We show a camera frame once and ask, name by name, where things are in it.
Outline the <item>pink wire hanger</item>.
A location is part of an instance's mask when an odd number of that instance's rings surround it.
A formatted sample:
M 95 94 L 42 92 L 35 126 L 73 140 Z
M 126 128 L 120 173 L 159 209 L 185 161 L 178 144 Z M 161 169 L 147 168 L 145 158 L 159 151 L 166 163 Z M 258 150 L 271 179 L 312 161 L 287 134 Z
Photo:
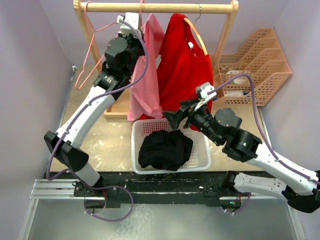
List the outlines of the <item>pink wire hanger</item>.
M 82 8 L 82 1 L 81 0 L 74 0 L 73 1 L 73 8 L 74 8 L 75 14 L 77 16 L 77 19 L 80 23 L 80 26 L 82 28 L 82 31 L 83 31 L 84 36 L 85 36 L 87 43 L 88 43 L 88 48 L 87 48 L 87 51 L 86 51 L 86 54 L 85 54 L 85 57 L 83 60 L 83 64 L 82 64 L 82 71 L 79 73 L 79 75 L 75 81 L 75 84 L 74 84 L 74 87 L 76 89 L 81 89 L 84 86 L 84 84 L 86 83 L 86 81 L 89 79 L 89 77 L 93 74 L 94 71 L 98 71 L 98 72 L 102 71 L 102 60 L 104 57 L 100 55 L 100 51 L 99 51 L 98 45 L 95 40 L 96 33 L 101 32 L 101 31 L 117 24 L 116 22 L 112 22 L 104 27 L 96 29 L 87 14 L 87 7 L 88 7 L 89 3 L 91 3 L 90 0 L 87 1 L 85 3 L 84 7 Z M 82 77 L 83 73 L 85 72 L 86 63 L 88 61 L 90 54 L 92 55 L 92 58 L 95 62 L 95 66 L 93 67 L 91 72 L 87 75 L 87 77 L 80 83 L 81 77 Z
M 139 3 L 139 28 L 142 27 L 142 8 L 143 8 L 143 4 L 145 3 L 144 0 L 140 0 L 140 3 Z

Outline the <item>red t shirt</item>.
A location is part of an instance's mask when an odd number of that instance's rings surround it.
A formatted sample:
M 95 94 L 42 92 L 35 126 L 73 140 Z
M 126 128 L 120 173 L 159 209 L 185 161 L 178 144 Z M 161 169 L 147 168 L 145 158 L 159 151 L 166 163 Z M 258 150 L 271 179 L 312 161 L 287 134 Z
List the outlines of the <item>red t shirt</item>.
M 197 97 L 196 87 L 214 80 L 209 55 L 197 45 L 185 15 L 174 13 L 156 58 L 159 102 L 163 111 L 177 111 L 180 101 Z

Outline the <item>black t shirt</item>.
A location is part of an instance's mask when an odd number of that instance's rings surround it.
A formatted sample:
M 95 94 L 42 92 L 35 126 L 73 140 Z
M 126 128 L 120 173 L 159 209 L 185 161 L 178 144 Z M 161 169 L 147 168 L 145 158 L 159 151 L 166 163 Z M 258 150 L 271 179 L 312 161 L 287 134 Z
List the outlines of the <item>black t shirt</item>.
M 189 161 L 193 143 L 180 130 L 154 131 L 144 138 L 138 163 L 142 168 L 152 166 L 158 170 L 177 171 Z

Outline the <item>pink t shirt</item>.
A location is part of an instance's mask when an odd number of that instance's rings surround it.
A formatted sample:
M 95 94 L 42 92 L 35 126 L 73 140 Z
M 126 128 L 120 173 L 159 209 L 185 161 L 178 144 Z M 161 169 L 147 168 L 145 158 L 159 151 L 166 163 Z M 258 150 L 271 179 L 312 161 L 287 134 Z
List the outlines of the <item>pink t shirt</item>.
M 143 25 L 143 34 L 148 59 L 145 56 L 139 57 L 132 79 L 136 81 L 142 75 L 145 65 L 148 64 L 148 66 L 141 80 L 130 88 L 128 121 L 135 121 L 144 117 L 162 117 L 156 59 L 159 56 L 165 33 L 154 14 L 150 14 Z

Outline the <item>wooden hanger with metal hook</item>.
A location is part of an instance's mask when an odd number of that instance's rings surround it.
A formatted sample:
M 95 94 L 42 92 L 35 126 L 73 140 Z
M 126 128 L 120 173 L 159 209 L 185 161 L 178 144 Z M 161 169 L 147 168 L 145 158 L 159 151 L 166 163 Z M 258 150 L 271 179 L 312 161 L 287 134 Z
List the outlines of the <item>wooden hanger with metal hook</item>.
M 197 37 L 197 39 L 198 39 L 198 41 L 199 41 L 199 43 L 201 45 L 201 48 L 203 50 L 204 55 L 208 55 L 208 51 L 207 51 L 207 48 L 205 46 L 205 43 L 204 43 L 202 37 L 200 36 L 199 32 L 196 29 L 196 22 L 201 17 L 202 10 L 203 10 L 202 6 L 199 3 L 196 3 L 196 4 L 199 7 L 199 16 L 195 19 L 194 23 L 192 23 L 187 17 L 185 17 L 183 20 L 190 26 L 192 31 L 195 33 L 195 36 Z

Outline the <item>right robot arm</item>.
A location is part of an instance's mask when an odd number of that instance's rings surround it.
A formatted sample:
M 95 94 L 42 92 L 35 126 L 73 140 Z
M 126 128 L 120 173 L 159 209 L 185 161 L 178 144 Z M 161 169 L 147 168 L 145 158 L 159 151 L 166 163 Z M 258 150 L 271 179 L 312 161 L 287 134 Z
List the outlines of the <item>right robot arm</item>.
M 266 139 L 241 129 L 242 119 L 230 108 L 211 114 L 206 105 L 198 106 L 197 99 L 180 102 L 177 111 L 163 111 L 173 130 L 181 121 L 184 128 L 194 126 L 229 158 L 256 166 L 271 177 L 251 176 L 229 171 L 222 183 L 228 196 L 236 193 L 257 193 L 284 199 L 292 208 L 313 213 L 320 208 L 320 173 L 306 169 L 276 154 Z

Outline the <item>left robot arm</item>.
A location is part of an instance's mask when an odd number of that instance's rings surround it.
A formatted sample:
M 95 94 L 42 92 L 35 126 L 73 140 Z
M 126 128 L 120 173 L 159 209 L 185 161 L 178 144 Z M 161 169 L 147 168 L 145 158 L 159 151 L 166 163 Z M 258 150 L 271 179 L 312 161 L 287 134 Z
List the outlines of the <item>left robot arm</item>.
M 62 127 L 44 135 L 50 157 L 67 166 L 91 196 L 101 194 L 104 180 L 89 163 L 89 155 L 80 147 L 102 113 L 130 87 L 136 63 L 145 53 L 146 46 L 140 30 L 119 32 L 116 38 L 109 41 L 102 70 L 85 100 Z

